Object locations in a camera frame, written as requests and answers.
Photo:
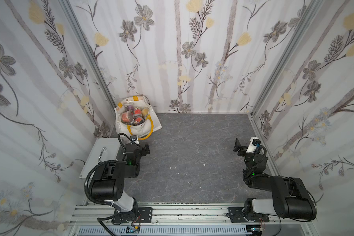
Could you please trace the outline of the white canvas tote bag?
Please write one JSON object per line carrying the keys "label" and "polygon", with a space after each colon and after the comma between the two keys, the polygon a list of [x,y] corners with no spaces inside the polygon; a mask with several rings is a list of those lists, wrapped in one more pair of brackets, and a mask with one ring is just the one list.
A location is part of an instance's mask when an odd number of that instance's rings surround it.
{"label": "white canvas tote bag", "polygon": [[[144,108],[149,108],[146,118],[141,113]],[[134,118],[130,124],[121,122],[121,114],[127,111],[130,111]],[[162,128],[161,122],[146,96],[138,95],[123,99],[117,104],[115,112],[117,133],[124,133],[128,136],[137,135],[140,140],[145,140]]]}

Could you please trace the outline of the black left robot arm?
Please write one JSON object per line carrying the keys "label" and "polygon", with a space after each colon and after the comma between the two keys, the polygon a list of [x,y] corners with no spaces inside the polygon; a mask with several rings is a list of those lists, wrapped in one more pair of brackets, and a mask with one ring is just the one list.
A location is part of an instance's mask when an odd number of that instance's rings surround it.
{"label": "black left robot arm", "polygon": [[92,147],[80,179],[89,201],[114,208],[114,215],[106,218],[114,225],[140,220],[138,203],[125,192],[124,182],[138,177],[141,159],[149,154],[148,143],[124,133],[117,138],[98,138]]}

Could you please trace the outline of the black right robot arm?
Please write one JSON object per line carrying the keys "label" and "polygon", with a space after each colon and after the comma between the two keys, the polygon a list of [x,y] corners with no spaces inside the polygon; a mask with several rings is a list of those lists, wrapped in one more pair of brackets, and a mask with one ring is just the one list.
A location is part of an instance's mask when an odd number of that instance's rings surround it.
{"label": "black right robot arm", "polygon": [[246,200],[240,213],[246,221],[262,221],[263,216],[277,216],[299,222],[308,222],[316,218],[317,204],[301,179],[265,173],[267,150],[259,138],[252,137],[248,146],[241,145],[236,138],[233,151],[244,158],[245,169],[242,171],[244,183],[249,188],[271,193],[270,199]]}

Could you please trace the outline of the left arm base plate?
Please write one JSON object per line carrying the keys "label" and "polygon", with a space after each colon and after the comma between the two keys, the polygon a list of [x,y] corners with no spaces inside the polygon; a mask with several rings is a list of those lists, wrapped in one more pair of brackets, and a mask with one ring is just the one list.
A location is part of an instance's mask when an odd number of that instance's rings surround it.
{"label": "left arm base plate", "polygon": [[111,223],[114,225],[134,222],[140,224],[151,223],[152,213],[152,207],[139,207],[137,210],[116,213],[111,219]]}

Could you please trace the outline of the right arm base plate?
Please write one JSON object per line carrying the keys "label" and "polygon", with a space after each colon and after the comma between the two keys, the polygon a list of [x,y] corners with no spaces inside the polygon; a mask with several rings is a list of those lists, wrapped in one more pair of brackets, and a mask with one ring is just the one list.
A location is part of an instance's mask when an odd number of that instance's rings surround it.
{"label": "right arm base plate", "polygon": [[244,207],[229,207],[226,216],[231,223],[268,223],[269,217],[265,214],[245,212]]}

